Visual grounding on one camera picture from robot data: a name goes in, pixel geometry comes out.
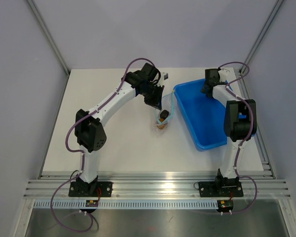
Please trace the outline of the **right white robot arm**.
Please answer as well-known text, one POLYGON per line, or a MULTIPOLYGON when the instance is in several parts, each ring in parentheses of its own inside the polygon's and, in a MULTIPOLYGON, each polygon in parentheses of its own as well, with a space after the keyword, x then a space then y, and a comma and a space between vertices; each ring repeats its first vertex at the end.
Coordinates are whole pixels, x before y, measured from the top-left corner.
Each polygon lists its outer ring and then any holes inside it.
POLYGON ((237 95, 225 78, 226 74, 221 72, 221 68, 205 70, 201 92, 225 107, 223 129, 227 136, 227 147, 214 181, 198 183, 202 198, 243 196, 238 163, 242 160, 246 144, 257 131, 255 100, 237 95))

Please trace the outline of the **dark blue plum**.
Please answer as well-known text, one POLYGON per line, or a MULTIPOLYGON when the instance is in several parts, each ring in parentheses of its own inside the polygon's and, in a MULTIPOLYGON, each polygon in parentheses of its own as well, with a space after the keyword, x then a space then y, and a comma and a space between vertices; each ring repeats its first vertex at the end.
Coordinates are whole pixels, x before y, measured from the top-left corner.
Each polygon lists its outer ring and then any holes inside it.
POLYGON ((163 110, 163 111, 161 111, 159 117, 162 120, 166 120, 169 115, 170 115, 170 113, 168 110, 163 110))

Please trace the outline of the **clear zip top bag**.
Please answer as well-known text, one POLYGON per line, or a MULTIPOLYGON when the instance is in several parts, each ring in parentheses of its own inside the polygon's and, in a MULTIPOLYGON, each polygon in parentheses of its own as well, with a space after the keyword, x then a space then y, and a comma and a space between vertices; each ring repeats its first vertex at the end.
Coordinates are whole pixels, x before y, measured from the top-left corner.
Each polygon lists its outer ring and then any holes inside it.
POLYGON ((154 126, 156 132, 164 133, 175 115, 175 90, 161 98, 161 110, 154 109, 154 126))

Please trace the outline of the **orange fruit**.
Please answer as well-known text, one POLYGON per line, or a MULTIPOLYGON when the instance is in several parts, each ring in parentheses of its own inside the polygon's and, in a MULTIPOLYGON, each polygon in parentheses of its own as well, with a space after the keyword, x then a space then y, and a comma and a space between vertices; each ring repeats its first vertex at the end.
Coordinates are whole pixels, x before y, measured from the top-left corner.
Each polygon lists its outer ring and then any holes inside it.
POLYGON ((169 120, 168 119, 158 118, 156 120, 156 127, 159 130, 164 130, 164 129, 167 128, 168 123, 169 123, 169 120))

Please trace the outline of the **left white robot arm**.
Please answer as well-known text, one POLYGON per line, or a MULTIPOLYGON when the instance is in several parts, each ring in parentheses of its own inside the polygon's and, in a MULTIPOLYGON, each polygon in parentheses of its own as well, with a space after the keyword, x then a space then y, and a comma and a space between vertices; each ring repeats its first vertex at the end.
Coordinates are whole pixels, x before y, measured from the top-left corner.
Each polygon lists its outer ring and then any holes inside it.
POLYGON ((164 89, 160 79, 159 69, 145 63, 140 70, 126 72, 116 90, 99 105, 76 113, 74 134, 81 153, 81 171, 71 182, 71 197, 99 197, 111 187, 111 183, 98 181, 99 150, 107 141, 104 128, 120 108, 138 95, 143 96, 146 105, 160 110, 164 89))

